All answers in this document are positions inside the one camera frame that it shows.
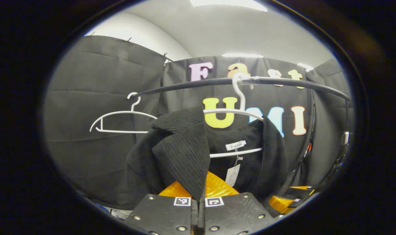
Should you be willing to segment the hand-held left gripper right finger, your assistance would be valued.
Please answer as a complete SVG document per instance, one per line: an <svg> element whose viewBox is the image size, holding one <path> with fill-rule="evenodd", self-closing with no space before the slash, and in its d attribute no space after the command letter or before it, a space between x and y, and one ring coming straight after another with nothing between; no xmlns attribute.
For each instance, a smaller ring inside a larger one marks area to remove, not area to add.
<svg viewBox="0 0 396 235"><path fill-rule="evenodd" d="M253 194L238 193L213 173L207 173L202 196L198 214L201 235L250 235L276 221Z"/></svg>

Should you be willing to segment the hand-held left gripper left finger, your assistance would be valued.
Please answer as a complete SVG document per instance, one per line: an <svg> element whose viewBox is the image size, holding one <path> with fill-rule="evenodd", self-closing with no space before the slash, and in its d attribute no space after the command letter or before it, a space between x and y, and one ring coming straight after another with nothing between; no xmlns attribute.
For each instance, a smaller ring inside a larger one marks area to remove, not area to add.
<svg viewBox="0 0 396 235"><path fill-rule="evenodd" d="M194 235L198 202L176 181L159 194L146 194L123 223L147 235Z"/></svg>

